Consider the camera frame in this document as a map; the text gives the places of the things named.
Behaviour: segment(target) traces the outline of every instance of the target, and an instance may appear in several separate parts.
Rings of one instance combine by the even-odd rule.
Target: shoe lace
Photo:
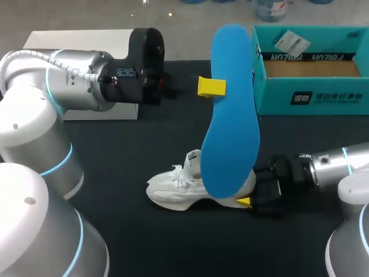
[[[177,188],[183,188],[184,184],[195,185],[194,179],[188,179],[182,175],[183,168],[181,165],[174,166],[174,170],[169,173],[172,181],[175,181]]]

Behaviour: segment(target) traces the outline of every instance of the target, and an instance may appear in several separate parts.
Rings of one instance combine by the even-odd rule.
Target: open box
[[[258,114],[369,114],[368,30],[255,26],[253,75]],[[276,48],[287,31],[311,43],[298,57]]]

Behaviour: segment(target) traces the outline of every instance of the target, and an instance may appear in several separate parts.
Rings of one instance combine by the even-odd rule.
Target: water bottle
[[[234,2],[236,0],[213,0],[213,2],[217,2],[217,3],[226,3],[226,2]]]
[[[310,2],[315,4],[328,4],[331,3],[333,0],[310,0]]]
[[[287,11],[287,0],[256,0],[256,14],[268,22],[280,21]]]
[[[186,3],[186,4],[198,4],[198,3],[204,2],[206,0],[181,0],[181,1]]]

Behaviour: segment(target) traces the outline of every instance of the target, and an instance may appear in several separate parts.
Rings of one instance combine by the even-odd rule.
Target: blue led ring
[[[57,170],[58,168],[60,168],[63,164],[65,164],[67,162],[67,160],[70,158],[71,156],[71,153],[73,151],[73,146],[72,144],[70,144],[70,150],[69,150],[69,153],[68,155],[64,158],[64,160],[62,160],[59,164],[57,164],[56,166],[54,166],[52,169],[49,169],[43,173],[40,173],[40,176],[45,176],[47,174],[50,174],[52,172],[54,172],[55,170]]]
[[[51,53],[50,57],[51,58],[55,58],[56,55],[58,55],[61,51],[63,51],[63,49],[60,49],[60,50],[55,50],[54,52]],[[45,83],[46,83],[46,90],[47,90],[47,93],[49,94],[50,96],[50,99],[52,100],[53,104],[55,104],[56,106],[58,106],[59,108],[63,109],[56,101],[55,99],[52,97],[52,94],[51,94],[51,90],[50,90],[50,84],[48,82],[48,76],[49,76],[49,71],[50,71],[50,67],[48,66],[46,68],[46,72],[45,72]]]
[[[78,215],[78,219],[80,220],[80,226],[81,226],[81,234],[80,234],[80,243],[78,244],[78,248],[76,251],[76,254],[74,255],[73,260],[71,261],[70,265],[68,266],[68,269],[65,271],[65,273],[62,275],[62,277],[68,277],[69,274],[71,273],[71,271],[73,270],[74,266],[76,265],[76,262],[80,256],[81,253],[81,249],[82,249],[82,244],[83,244],[83,223],[82,223],[82,219],[80,214],[78,213],[78,211],[75,209],[77,215]]]
[[[360,213],[359,230],[360,230],[360,236],[362,238],[362,242],[363,242],[364,248],[365,248],[367,254],[369,255],[369,246],[368,246],[367,240],[365,238],[364,230],[363,230],[363,215],[364,215],[365,208],[367,206],[368,206],[368,204],[366,204],[364,206],[364,208],[362,209],[362,212]]]
[[[350,161],[348,160],[348,155],[347,155],[347,149],[346,149],[346,147],[342,147],[342,151],[344,152],[345,160],[347,162],[348,172],[351,175],[352,174],[352,169],[351,169]]]

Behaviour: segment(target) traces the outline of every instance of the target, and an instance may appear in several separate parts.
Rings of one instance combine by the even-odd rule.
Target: white box
[[[114,58],[128,55],[129,37],[133,30],[33,31],[23,48],[73,49],[105,51]],[[138,105],[117,103],[111,110],[69,110],[64,120],[137,119]]]

